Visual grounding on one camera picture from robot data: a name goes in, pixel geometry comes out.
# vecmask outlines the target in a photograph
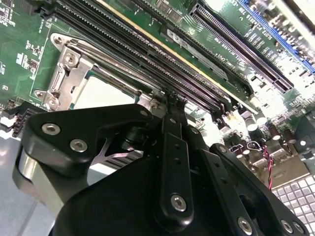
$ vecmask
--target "cable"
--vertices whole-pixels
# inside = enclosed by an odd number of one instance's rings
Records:
[[[252,144],[252,143],[256,144],[256,145],[259,147],[259,149],[250,148],[250,147],[249,147],[249,144]],[[249,141],[249,142],[247,143],[247,148],[248,148],[249,150],[255,150],[255,151],[261,151],[261,150],[262,150],[261,146],[260,146],[259,143],[256,142],[256,141]]]
[[[269,175],[268,175],[268,189],[271,190],[271,188],[272,188],[271,168],[272,168],[273,160],[267,151],[267,146],[264,146],[264,157],[268,161],[268,173],[269,173]]]

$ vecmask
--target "motherboard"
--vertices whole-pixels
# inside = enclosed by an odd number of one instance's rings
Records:
[[[19,138],[39,112],[139,103],[160,116],[168,94],[207,145],[268,182],[266,152],[281,175],[315,148],[314,25],[289,2],[0,0],[0,134]]]

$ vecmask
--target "silver screw head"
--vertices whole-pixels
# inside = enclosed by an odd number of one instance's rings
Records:
[[[191,130],[194,134],[198,134],[198,130],[195,127],[192,127]]]
[[[282,227],[288,232],[288,233],[293,233],[292,227],[285,221],[281,220]]]
[[[81,139],[74,139],[70,142],[70,148],[76,152],[85,152],[88,149],[88,145]]]
[[[60,127],[56,124],[47,123],[41,127],[41,130],[48,135],[57,135],[60,133]]]
[[[42,92],[37,91],[37,92],[35,92],[35,96],[38,98],[42,98],[44,95]]]
[[[60,38],[59,36],[55,36],[54,37],[54,43],[56,43],[57,45],[62,45],[63,39]]]
[[[293,225],[295,226],[295,228],[300,232],[300,233],[304,233],[304,229],[295,221],[293,222]]]
[[[174,194],[171,197],[171,203],[172,206],[177,210],[177,211],[185,211],[187,208],[186,202],[184,200],[184,198],[182,198],[181,196]]]
[[[64,57],[64,60],[67,62],[67,65],[69,66],[75,66],[79,62],[78,57],[71,53],[67,53]]]
[[[221,152],[226,153],[226,149],[225,149],[225,147],[223,147],[223,146],[219,146],[219,149],[220,149],[220,151],[221,151]]]
[[[145,111],[140,111],[141,115],[147,117],[148,116],[148,113],[146,113]]]
[[[244,233],[246,233],[247,235],[252,235],[252,227],[246,219],[244,219],[243,217],[239,217],[237,219],[237,223]]]

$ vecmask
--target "red wire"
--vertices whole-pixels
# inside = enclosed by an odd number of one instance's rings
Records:
[[[271,168],[272,168],[272,158],[270,157],[269,153],[267,152],[267,146],[264,146],[264,156],[267,158],[268,161],[268,189],[271,190],[272,188],[272,177],[271,177]]]

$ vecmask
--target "electrolytic capacitor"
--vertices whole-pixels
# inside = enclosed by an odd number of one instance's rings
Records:
[[[241,149],[237,149],[234,154],[236,155],[237,158],[242,158],[243,154],[242,154],[242,150]]]
[[[255,119],[258,126],[262,126],[267,123],[267,118],[262,111],[258,112],[258,114],[255,115]]]
[[[274,125],[270,125],[268,127],[268,130],[269,130],[271,138],[273,140],[279,140],[281,138],[279,131],[277,130],[277,128]]]
[[[253,117],[248,117],[245,120],[245,125],[248,131],[254,131],[258,128],[258,125],[256,124],[256,121]]]
[[[291,130],[286,129],[283,132],[283,136],[285,138],[285,140],[289,143],[289,144],[295,144],[296,143],[296,139],[294,137],[294,135],[292,134]]]
[[[250,150],[247,148],[247,142],[245,140],[242,140],[242,153],[244,155],[248,155],[250,153]]]

